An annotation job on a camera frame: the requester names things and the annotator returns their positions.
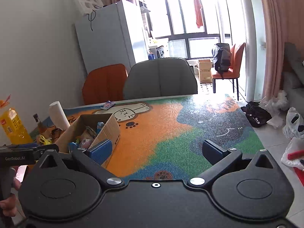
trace orange chair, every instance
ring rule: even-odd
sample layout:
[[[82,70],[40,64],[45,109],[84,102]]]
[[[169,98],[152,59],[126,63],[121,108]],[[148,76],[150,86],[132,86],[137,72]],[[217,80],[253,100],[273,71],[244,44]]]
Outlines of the orange chair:
[[[127,79],[123,64],[109,65],[91,71],[82,88],[85,105],[124,99],[123,87]]]
[[[211,76],[212,76],[212,83],[213,83],[213,93],[215,93],[215,80],[216,79],[229,79],[232,80],[232,88],[234,93],[234,79],[237,80],[237,100],[239,100],[239,81],[238,78],[240,76],[240,69],[241,63],[243,58],[243,51],[245,48],[245,43],[236,46],[234,45],[231,48],[231,67],[229,68],[228,72],[224,72],[222,74],[223,78],[221,77],[220,73],[215,70],[215,68],[211,68]]]

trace white paper roll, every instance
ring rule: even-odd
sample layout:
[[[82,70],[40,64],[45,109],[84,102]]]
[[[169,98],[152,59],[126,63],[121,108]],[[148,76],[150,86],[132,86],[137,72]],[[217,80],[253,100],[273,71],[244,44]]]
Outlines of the white paper roll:
[[[53,124],[61,130],[67,130],[70,126],[59,101],[53,102],[49,107],[49,115]]]

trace black bag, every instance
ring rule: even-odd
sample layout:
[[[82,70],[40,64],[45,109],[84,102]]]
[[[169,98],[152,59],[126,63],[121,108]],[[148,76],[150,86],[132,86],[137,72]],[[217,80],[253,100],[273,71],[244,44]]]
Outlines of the black bag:
[[[271,119],[271,115],[268,111],[259,107],[254,102],[249,102],[246,106],[241,107],[241,110],[245,113],[251,126],[259,128],[267,123]]]
[[[231,65],[230,64],[231,52],[230,52],[229,44],[224,44],[224,43],[215,44],[212,49],[212,55],[213,55],[213,67],[217,72],[221,74],[221,77],[223,78],[222,73],[228,72],[228,69]]]

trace cartoon cat face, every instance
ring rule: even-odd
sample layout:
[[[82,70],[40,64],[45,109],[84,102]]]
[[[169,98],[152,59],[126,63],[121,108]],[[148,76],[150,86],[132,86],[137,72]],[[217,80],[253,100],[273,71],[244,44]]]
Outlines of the cartoon cat face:
[[[130,109],[121,109],[114,113],[115,118],[118,122],[132,119],[135,117],[135,112]]]

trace blue gripper pad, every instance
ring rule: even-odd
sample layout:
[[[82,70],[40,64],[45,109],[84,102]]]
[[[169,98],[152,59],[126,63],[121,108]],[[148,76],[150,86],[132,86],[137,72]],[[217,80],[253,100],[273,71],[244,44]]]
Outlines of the blue gripper pad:
[[[86,155],[97,164],[103,164],[112,154],[112,142],[109,139],[103,140],[95,146],[89,148]]]

